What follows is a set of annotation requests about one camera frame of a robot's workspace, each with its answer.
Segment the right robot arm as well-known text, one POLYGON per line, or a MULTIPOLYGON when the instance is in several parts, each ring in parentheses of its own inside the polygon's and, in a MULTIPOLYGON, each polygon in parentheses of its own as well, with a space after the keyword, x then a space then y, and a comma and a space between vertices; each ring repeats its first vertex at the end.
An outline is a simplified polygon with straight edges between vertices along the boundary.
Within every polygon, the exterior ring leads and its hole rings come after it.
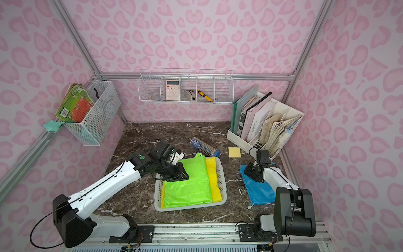
POLYGON ((244 174, 255 182, 268 184, 275 192, 274 213, 255 218, 257 235, 272 232, 277 235, 314 237, 317 233, 313 196, 283 175, 267 150, 258 150, 254 163, 244 174))

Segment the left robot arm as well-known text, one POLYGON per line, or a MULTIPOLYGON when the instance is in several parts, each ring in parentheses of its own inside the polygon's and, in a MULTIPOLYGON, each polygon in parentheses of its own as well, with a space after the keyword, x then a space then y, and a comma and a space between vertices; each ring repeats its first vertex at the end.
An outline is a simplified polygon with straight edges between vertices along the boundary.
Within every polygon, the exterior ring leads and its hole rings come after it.
POLYGON ((53 202, 53 223, 65 247, 76 247, 89 238, 107 238, 112 243, 139 244, 140 228, 130 215, 101 217, 94 211, 129 184, 148 174, 159 174, 167 182, 190 177, 181 159, 184 153, 161 140, 154 148, 130 152, 118 168, 70 196, 61 194, 53 202))

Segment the golden yellow raincoat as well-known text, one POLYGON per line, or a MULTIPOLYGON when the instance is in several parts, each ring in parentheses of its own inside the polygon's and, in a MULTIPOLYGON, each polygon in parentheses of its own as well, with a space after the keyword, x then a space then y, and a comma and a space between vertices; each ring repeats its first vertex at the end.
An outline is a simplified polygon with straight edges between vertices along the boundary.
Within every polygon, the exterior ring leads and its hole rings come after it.
POLYGON ((194 158, 180 160, 189 179, 164 182, 161 208, 172 209, 194 205, 205 205, 222 201, 218 186, 216 159, 197 154, 194 158))

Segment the blue raincoat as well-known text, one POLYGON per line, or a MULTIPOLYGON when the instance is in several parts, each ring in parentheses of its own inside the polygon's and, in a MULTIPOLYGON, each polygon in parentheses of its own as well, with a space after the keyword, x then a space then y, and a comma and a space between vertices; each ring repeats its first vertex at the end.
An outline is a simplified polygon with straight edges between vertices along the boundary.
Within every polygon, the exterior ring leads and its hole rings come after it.
POLYGON ((247 189, 251 205, 254 206, 274 203, 276 199, 276 192, 268 183, 259 183, 246 176, 244 173, 246 167, 246 165, 240 166, 240 174, 247 189))

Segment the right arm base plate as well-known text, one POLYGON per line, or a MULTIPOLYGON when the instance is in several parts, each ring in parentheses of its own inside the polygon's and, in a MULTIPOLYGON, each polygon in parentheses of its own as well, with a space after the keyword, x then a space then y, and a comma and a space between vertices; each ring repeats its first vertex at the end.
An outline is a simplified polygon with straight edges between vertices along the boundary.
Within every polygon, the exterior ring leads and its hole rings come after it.
POLYGON ((235 225, 235 231, 239 235, 241 242, 282 242, 283 237, 278 236, 272 231, 263 231, 260 227, 256 228, 253 224, 240 223, 235 225))

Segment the green raincoat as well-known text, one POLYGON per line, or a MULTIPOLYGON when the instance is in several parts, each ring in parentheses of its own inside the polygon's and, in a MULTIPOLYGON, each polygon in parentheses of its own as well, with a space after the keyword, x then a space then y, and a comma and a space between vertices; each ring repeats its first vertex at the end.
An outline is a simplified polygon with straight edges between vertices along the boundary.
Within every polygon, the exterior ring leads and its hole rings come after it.
POLYGON ((206 157, 198 153, 194 158, 182 159, 179 163, 183 165, 189 179, 163 183, 162 207, 171 209, 212 203, 206 157))

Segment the white plastic basket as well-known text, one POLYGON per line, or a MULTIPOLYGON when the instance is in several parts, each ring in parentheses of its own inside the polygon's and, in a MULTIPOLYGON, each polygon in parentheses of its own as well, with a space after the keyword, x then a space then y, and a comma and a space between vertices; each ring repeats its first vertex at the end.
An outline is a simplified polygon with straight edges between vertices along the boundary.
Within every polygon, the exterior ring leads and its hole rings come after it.
POLYGON ((207 173, 210 179, 212 179, 211 189, 213 194, 213 202, 211 203, 200 203, 189 206, 179 206, 179 207, 162 207, 163 198, 165 196, 164 182, 162 180, 157 180, 155 184, 154 192, 154 207, 159 212, 168 212, 176 210, 189 210, 197 209, 202 207, 212 207, 223 205, 227 200, 227 187, 225 184, 224 171, 219 158, 217 157, 207 157, 207 173))

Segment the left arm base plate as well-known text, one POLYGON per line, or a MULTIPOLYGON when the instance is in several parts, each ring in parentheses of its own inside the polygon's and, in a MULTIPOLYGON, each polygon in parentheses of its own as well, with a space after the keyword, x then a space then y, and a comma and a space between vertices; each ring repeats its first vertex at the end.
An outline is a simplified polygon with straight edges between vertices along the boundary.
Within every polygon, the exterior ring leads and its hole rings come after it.
POLYGON ((137 244, 137 243, 152 243, 154 236, 155 226, 153 225, 140 225, 130 227, 129 230, 121 237, 110 236, 110 244, 137 244))

